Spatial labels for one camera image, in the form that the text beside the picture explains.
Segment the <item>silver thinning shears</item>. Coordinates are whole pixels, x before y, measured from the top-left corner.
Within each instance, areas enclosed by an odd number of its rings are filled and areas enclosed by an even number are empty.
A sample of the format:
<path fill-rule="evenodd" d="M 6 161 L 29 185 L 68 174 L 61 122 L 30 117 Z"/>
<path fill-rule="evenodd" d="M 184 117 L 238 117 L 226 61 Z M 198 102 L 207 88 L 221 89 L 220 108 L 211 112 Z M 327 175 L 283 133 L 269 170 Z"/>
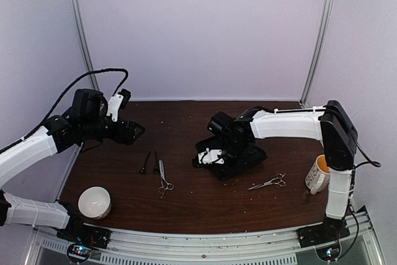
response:
<path fill-rule="evenodd" d="M 174 189 L 174 185 L 166 180 L 163 160 L 159 160 L 159 171 L 161 176 L 161 186 L 158 191 L 161 194 L 160 198 L 162 199 L 165 196 L 166 191 L 172 191 Z"/>

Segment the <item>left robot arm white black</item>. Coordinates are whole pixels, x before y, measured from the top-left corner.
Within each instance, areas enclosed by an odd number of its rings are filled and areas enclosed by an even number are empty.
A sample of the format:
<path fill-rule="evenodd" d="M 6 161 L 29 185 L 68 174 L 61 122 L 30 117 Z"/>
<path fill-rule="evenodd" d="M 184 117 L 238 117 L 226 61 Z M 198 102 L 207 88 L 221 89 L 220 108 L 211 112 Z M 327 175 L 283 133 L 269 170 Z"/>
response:
<path fill-rule="evenodd" d="M 1 184 L 35 163 L 85 141 L 109 139 L 131 145 L 145 132 L 140 124 L 119 116 L 130 100 L 126 89 L 106 99 L 102 92 L 77 89 L 71 107 L 46 119 L 29 137 L 1 153 Z M 89 229 L 63 204 L 45 203 L 1 192 L 1 225 L 23 224 L 65 229 L 75 242 L 89 237 Z"/>

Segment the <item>black zip tool case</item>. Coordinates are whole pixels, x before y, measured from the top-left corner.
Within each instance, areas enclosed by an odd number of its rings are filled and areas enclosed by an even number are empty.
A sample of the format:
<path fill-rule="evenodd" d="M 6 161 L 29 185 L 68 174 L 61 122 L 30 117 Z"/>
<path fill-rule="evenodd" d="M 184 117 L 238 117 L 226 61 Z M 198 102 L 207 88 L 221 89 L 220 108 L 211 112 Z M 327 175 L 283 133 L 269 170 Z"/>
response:
<path fill-rule="evenodd" d="M 240 175 L 267 159 L 264 150 L 250 143 L 239 155 L 231 156 L 226 150 L 226 144 L 226 141 L 217 137 L 210 137 L 196 143 L 195 148 L 198 153 L 192 160 L 193 167 L 207 169 L 216 178 L 224 181 Z"/>

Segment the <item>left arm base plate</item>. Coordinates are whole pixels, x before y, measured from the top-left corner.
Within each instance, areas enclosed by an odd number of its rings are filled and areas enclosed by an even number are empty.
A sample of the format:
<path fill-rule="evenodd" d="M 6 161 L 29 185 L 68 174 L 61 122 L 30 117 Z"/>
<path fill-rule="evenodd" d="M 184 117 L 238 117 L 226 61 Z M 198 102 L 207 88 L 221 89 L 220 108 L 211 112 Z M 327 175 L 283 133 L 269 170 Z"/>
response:
<path fill-rule="evenodd" d="M 109 229 L 86 225 L 79 215 L 72 216 L 64 229 L 55 230 L 58 238 L 95 249 L 107 249 L 111 234 Z"/>

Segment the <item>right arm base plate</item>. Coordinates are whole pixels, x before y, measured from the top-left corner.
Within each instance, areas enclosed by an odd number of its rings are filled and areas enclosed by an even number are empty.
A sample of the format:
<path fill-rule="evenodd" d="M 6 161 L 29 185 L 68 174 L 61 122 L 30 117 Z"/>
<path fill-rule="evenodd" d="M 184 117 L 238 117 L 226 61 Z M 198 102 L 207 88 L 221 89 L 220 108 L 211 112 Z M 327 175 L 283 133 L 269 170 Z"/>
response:
<path fill-rule="evenodd" d="M 320 224 L 306 226 L 297 230 L 301 248 L 318 246 L 340 240 L 350 235 L 346 218 L 340 220 L 325 216 Z"/>

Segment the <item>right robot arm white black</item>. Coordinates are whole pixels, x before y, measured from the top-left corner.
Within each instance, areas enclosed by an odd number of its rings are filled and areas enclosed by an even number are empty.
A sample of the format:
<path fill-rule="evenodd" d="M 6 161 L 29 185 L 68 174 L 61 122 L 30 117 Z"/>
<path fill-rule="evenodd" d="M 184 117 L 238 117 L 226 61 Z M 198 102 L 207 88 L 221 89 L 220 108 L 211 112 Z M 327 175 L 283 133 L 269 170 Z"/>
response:
<path fill-rule="evenodd" d="M 197 162 L 220 179 L 226 179 L 264 161 L 266 153 L 256 140 L 307 138 L 322 144 L 330 169 L 328 202 L 318 236 L 331 241 L 344 229 L 353 191 L 358 133 L 338 101 L 311 109 L 269 111 L 253 107 L 239 117 L 217 112 L 207 128 L 213 136 L 196 144 Z"/>

